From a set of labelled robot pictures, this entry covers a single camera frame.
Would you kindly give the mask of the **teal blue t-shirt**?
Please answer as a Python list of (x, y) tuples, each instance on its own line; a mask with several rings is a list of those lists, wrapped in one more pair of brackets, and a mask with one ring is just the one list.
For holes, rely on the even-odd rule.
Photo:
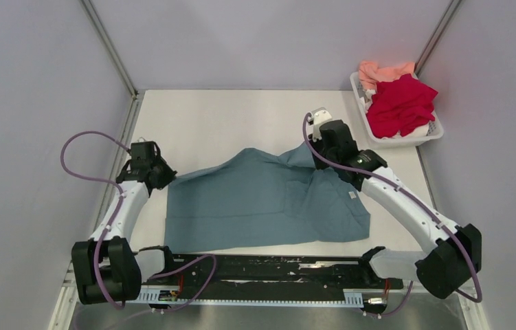
[(245, 148), (168, 187), (164, 243), (174, 252), (367, 239), (370, 213), (301, 145), (281, 155)]

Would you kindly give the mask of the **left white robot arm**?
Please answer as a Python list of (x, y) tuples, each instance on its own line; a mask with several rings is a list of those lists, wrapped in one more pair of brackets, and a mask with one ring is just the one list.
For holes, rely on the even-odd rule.
[(152, 192), (177, 176), (154, 141), (132, 143), (129, 154), (113, 181), (116, 191), (104, 218), (86, 241), (74, 243), (71, 250), (78, 297), (84, 305), (111, 303), (122, 308), (139, 296), (144, 267), (129, 241)]

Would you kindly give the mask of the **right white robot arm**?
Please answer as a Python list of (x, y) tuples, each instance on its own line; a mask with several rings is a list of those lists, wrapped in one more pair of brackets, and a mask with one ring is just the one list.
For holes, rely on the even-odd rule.
[(307, 115), (304, 143), (318, 169), (330, 168), (340, 180), (387, 210), (418, 242), (420, 251), (375, 247), (364, 255), (360, 281), (376, 287), (385, 278), (420, 282), (433, 296), (453, 293), (480, 303), (478, 278), (482, 234), (474, 225), (459, 226), (423, 202), (397, 177), (387, 161), (371, 149), (360, 149), (342, 120), (319, 121)]

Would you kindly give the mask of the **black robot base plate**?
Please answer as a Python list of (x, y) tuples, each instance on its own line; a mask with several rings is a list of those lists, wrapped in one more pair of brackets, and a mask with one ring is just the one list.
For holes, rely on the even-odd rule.
[(175, 254), (166, 246), (132, 252), (114, 248), (97, 266), (77, 266), (85, 305), (145, 304), (161, 312), (188, 305), (350, 307), (380, 314), (391, 292), (408, 290), (402, 278), (381, 278), (371, 254), (265, 256)]

